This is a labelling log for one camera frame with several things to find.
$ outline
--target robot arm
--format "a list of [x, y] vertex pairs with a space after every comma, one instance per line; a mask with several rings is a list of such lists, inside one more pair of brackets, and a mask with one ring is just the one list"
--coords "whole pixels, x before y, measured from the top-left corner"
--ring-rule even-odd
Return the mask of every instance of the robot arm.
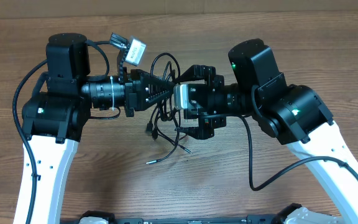
[[[205, 65], [190, 67], [172, 82], [142, 70], [127, 73], [123, 63], [139, 64], [145, 45], [116, 34], [111, 36], [109, 44], [120, 49], [118, 76], [107, 76], [106, 61], [108, 69], [104, 76], [87, 77], [90, 72], [87, 47], [92, 45], [97, 49], [101, 42], [95, 43], [80, 34], [51, 36], [47, 45], [48, 72], [40, 78], [41, 82], [46, 80], [48, 92], [37, 94], [42, 86], [38, 83], [38, 90], [22, 110], [24, 141], [32, 148], [38, 170], [35, 183], [38, 189], [28, 223], [59, 222], [67, 173], [83, 126], [91, 117], [91, 108], [124, 107], [126, 116], [132, 117], [135, 111], [144, 111], [172, 94], [175, 108], [183, 110], [185, 119], [198, 119], [197, 127], [177, 126], [178, 133], [208, 139], [214, 136], [216, 128], [226, 126], [227, 116], [251, 116], [263, 132], [287, 145], [300, 159], [330, 156], [344, 161], [342, 165], [358, 173], [358, 163], [346, 147], [327, 106], [307, 86], [287, 86], [270, 47], [259, 39], [248, 40], [230, 50], [229, 59], [237, 79], [232, 85], [224, 85], [224, 77], [217, 75], [214, 67]], [[177, 85], [195, 80], [204, 80], [205, 84]], [[34, 174], [30, 164], [25, 151], [14, 223], [25, 223], [31, 205]], [[358, 180], [331, 161], [306, 165], [336, 204], [344, 221], [358, 223]], [[298, 217], [288, 218], [295, 221]]]

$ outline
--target light wood grain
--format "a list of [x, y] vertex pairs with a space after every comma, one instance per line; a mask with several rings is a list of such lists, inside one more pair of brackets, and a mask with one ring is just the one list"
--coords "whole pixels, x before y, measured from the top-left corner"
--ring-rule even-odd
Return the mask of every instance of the light wood grain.
[[[111, 32], [134, 35], [147, 43], [141, 69], [149, 70], [157, 54], [170, 52], [182, 71], [193, 64], [212, 65], [225, 75], [226, 83], [235, 82], [228, 50], [244, 40], [261, 38], [273, 48], [287, 83], [308, 85], [322, 97], [358, 160], [358, 12], [0, 20], [0, 223], [12, 223], [22, 175], [23, 150], [11, 114], [14, 90], [45, 58], [48, 37], [59, 32], [78, 32], [92, 40], [106, 40]], [[117, 51], [103, 49], [113, 62]], [[89, 52], [91, 73], [104, 73], [100, 54]], [[155, 71], [161, 72], [164, 65], [161, 61]], [[112, 73], [115, 69], [111, 63]], [[36, 79], [24, 86], [20, 109]], [[227, 127], [217, 130], [212, 139], [185, 139], [192, 155], [177, 150], [161, 164], [145, 165], [172, 148], [165, 140], [153, 141], [145, 134], [150, 114], [148, 110], [134, 118], [88, 121], [68, 176], [63, 218], [87, 210], [114, 212], [117, 217], [233, 217], [277, 213], [292, 202], [338, 215], [305, 167], [260, 192], [251, 191], [246, 133], [236, 118], [228, 118]], [[262, 133], [256, 122], [249, 122], [255, 184], [259, 184], [296, 158]], [[161, 123], [161, 128], [175, 134], [173, 124]]]

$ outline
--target green led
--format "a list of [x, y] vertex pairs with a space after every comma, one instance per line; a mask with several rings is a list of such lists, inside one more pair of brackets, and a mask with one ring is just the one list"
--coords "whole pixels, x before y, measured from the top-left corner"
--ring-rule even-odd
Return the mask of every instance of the green led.
[[295, 116], [298, 115], [299, 112], [300, 112], [300, 110], [298, 110], [298, 109], [292, 110], [292, 113], [293, 113]]

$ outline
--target cable tip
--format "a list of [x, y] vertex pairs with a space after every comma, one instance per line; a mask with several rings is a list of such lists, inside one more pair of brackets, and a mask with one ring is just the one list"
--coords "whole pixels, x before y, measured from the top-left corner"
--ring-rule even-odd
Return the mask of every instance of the cable tip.
[[157, 161], [150, 161], [150, 162], [146, 162], [146, 164], [154, 164], [156, 163]]

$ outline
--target wooden table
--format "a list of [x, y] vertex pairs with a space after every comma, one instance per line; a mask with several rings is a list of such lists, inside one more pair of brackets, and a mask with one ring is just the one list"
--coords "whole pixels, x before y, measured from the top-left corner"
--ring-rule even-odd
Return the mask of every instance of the wooden table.
[[[45, 58], [49, 36], [60, 32], [77, 32], [92, 40], [107, 40], [111, 32], [134, 35], [147, 43], [139, 68], [149, 70], [157, 54], [170, 52], [182, 71], [193, 64], [212, 65], [225, 75], [226, 83], [236, 81], [228, 50], [261, 38], [273, 48], [287, 83], [308, 85], [322, 97], [358, 160], [358, 11], [0, 20], [0, 223], [12, 223], [22, 177], [23, 150], [12, 120], [12, 97], [24, 75]], [[115, 73], [117, 50], [103, 49]], [[103, 58], [93, 49], [89, 52], [91, 74], [104, 73]], [[162, 60], [155, 71], [162, 73], [164, 66]], [[23, 88], [18, 108], [30, 98], [38, 74]], [[150, 114], [148, 110], [134, 118], [87, 122], [68, 176], [62, 218], [76, 218], [87, 210], [117, 217], [234, 217], [277, 213], [292, 202], [338, 215], [305, 167], [260, 192], [251, 191], [246, 133], [236, 118], [228, 118], [227, 127], [212, 139], [185, 139], [193, 154], [177, 150], [160, 164], [145, 165], [172, 148], [145, 134]], [[260, 184], [296, 157], [248, 120], [254, 139], [254, 182]], [[172, 123], [160, 124], [174, 136]]]

